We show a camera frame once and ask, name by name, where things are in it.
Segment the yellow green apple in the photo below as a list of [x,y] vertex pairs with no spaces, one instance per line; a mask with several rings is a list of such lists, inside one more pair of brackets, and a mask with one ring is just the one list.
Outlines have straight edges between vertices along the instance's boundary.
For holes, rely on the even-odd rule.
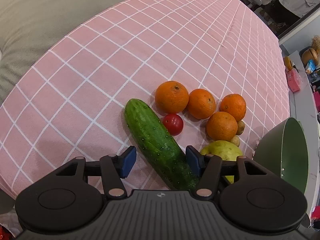
[[236,161],[238,156],[243,155],[238,146],[224,140],[211,142],[209,145],[204,146],[200,153],[208,156],[217,155],[225,161]]

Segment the orange front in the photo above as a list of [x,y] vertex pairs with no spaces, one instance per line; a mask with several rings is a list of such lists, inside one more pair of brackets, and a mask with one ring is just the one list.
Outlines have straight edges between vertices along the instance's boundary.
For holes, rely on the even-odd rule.
[[227,112],[215,112],[206,124],[207,135],[215,141],[231,141],[237,130],[237,121]]

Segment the green cucumber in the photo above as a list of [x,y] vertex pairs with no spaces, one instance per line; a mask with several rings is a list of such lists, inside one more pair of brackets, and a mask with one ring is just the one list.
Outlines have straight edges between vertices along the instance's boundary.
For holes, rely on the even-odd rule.
[[156,113],[144,101],[130,99],[124,108],[124,118],[140,151],[167,187],[195,190],[199,178]]

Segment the red tomato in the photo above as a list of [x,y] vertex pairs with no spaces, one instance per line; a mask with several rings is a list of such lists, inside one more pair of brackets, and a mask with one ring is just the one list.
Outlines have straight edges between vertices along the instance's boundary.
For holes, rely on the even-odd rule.
[[179,135],[183,130],[183,120],[177,114],[167,114],[162,123],[172,136]]

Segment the green bowl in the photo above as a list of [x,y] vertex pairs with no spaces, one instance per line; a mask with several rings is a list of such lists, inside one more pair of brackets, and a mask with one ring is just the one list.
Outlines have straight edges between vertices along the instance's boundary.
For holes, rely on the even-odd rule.
[[287,118],[259,141],[253,160],[292,186],[305,192],[309,174],[304,131],[295,118]]

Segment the large orange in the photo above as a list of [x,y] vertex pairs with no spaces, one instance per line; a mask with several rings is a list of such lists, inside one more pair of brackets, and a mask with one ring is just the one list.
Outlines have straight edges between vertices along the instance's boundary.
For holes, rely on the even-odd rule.
[[181,83],[167,81],[155,92],[155,104],[158,110],[167,114],[182,112],[189,102],[189,93]]

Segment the brown kiwi lower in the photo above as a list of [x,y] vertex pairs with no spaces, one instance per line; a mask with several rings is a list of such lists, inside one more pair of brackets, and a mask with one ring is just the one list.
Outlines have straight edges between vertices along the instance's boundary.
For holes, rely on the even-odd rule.
[[235,135],[230,142],[233,143],[236,147],[240,146],[240,138],[237,135]]

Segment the brown kiwi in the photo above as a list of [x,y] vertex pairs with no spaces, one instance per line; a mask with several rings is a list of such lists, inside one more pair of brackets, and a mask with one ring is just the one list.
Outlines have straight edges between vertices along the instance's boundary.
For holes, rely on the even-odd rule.
[[237,135],[235,135],[230,142],[233,143],[236,147],[240,146],[240,138]]
[[242,120],[240,120],[238,122],[238,129],[237,129],[236,135],[242,135],[242,133],[244,132],[244,129],[245,129],[245,123]]

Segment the brown kiwi upper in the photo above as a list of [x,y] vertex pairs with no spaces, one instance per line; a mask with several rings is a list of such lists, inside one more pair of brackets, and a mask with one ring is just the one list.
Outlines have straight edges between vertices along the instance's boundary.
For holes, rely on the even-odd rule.
[[244,129],[245,129],[245,123],[242,120],[240,120],[238,122],[238,129],[237,129],[236,135],[242,135],[242,133],[244,132]]

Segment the grey tv cabinet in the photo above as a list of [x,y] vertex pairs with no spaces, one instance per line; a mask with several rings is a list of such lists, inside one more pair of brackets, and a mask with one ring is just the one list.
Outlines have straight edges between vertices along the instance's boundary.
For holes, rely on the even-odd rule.
[[309,169],[304,195],[308,202],[307,214],[311,215],[318,205],[319,197],[319,128],[317,108],[299,52],[294,51],[289,55],[289,58],[295,64],[301,78],[300,91],[295,93],[289,92],[290,115],[301,123],[308,147]]

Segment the pink box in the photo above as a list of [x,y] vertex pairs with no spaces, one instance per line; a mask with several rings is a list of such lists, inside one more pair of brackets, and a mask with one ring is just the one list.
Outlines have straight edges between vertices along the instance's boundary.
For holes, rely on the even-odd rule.
[[300,91],[300,75],[295,68],[286,72],[286,78],[288,87],[293,93]]

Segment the orange yellow box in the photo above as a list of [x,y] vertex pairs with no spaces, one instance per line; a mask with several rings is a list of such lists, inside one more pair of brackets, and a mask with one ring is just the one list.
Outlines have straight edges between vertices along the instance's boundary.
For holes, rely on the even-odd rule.
[[283,58],[283,60],[284,60],[284,64],[285,64],[287,71],[288,72],[291,71],[293,66],[292,66],[292,61],[290,60],[290,58],[288,56],[285,56]]

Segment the pink checkered tablecloth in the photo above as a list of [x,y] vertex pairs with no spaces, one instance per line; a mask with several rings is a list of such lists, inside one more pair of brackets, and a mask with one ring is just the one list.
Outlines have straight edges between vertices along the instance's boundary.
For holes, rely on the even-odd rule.
[[74,157],[120,153],[126,103],[154,107],[168,80],[243,96],[246,155],[290,114],[278,39],[242,1],[126,0],[43,51],[1,105],[1,189],[16,197]]

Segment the blue snack bag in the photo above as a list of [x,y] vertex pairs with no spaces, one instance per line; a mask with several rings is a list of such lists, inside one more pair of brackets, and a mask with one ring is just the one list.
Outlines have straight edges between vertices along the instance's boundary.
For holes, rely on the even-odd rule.
[[305,67],[305,72],[306,74],[312,74],[314,72],[314,70],[316,69],[316,65],[314,60],[310,59]]

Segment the golden round vase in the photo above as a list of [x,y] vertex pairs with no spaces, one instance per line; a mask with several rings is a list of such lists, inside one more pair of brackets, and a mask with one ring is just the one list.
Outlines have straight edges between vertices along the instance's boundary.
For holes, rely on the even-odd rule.
[[304,64],[305,67],[310,60],[313,61],[315,66],[318,66],[318,63],[319,63],[317,51],[315,51],[312,47],[310,47],[306,51],[304,51],[301,59],[302,59],[302,63]]

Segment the beige sofa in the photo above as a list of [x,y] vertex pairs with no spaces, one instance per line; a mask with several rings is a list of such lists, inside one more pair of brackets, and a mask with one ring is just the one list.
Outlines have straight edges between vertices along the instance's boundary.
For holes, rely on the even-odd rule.
[[122,1],[1,0],[1,103],[56,42]]

